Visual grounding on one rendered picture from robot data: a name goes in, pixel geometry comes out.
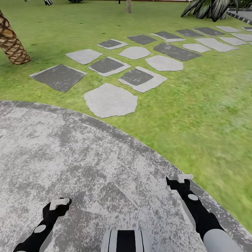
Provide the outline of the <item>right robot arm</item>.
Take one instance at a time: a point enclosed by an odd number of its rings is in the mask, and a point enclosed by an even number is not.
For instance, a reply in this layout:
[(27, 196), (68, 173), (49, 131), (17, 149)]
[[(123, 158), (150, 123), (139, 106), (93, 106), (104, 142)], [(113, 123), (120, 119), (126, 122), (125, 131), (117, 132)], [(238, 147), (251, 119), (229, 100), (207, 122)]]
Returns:
[(208, 252), (243, 252), (234, 240), (220, 226), (216, 216), (209, 213), (202, 205), (198, 196), (190, 191), (192, 174), (179, 174), (178, 180), (169, 180), (167, 185), (177, 190), (182, 198), (182, 206), (194, 229), (200, 234)]

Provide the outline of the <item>robot trunk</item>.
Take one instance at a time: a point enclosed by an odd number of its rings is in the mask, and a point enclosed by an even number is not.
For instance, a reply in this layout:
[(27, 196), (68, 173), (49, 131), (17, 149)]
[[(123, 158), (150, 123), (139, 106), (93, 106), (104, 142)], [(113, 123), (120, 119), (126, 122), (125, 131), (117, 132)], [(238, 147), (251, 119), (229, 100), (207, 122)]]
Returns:
[(146, 230), (106, 230), (101, 252), (151, 252)]

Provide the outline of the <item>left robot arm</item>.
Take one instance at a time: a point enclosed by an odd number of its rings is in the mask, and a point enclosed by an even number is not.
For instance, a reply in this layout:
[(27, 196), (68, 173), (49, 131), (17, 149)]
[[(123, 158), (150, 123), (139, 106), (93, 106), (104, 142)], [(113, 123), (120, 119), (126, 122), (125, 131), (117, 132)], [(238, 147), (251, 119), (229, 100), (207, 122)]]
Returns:
[(55, 220), (69, 210), (69, 202), (69, 198), (60, 198), (44, 207), (43, 220), (34, 229), (33, 234), (23, 243), (19, 243), (13, 252), (44, 252), (51, 242)]

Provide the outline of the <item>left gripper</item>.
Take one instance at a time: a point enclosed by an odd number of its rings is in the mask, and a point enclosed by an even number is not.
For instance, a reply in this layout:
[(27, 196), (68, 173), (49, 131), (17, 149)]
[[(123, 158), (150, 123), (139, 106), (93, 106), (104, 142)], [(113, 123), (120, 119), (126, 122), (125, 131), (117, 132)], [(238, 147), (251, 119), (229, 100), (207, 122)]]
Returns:
[(62, 217), (65, 215), (66, 211), (69, 210), (70, 203), (64, 204), (64, 205), (58, 205), (58, 207), (55, 210), (49, 210), (49, 206), (44, 207), (43, 209), (43, 218), (47, 216), (53, 216), (55, 220), (58, 217)]

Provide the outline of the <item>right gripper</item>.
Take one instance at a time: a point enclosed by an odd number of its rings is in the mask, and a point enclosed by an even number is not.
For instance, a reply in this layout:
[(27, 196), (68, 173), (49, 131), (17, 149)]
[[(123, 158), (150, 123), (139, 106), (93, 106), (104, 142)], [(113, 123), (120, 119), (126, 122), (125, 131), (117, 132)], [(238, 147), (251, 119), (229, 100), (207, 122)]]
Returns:
[(188, 188), (190, 190), (190, 181), (189, 180), (184, 180), (184, 183), (179, 183), (178, 180), (169, 180), (167, 177), (166, 177), (166, 182), (167, 182), (167, 185), (170, 186), (170, 188), (172, 190), (177, 190), (178, 193), (180, 191), (181, 188)]

